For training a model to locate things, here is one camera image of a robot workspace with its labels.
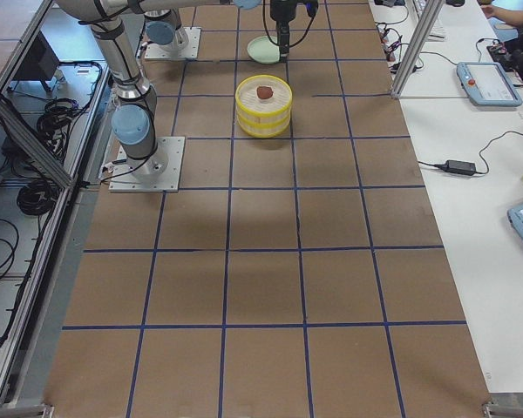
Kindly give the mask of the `black gripper by plate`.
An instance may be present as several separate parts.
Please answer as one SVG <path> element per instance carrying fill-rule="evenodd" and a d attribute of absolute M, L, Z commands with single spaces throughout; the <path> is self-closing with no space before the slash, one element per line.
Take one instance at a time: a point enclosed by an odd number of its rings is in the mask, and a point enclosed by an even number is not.
<path fill-rule="evenodd" d="M 277 43 L 279 44 L 279 60 L 286 61 L 289 57 L 290 28 L 289 24 L 296 18 L 296 9 L 299 4 L 305 7 L 309 23 L 301 38 L 296 41 L 300 44 L 308 35 L 319 9 L 319 3 L 313 0 L 271 0 L 269 15 L 275 22 Z"/>

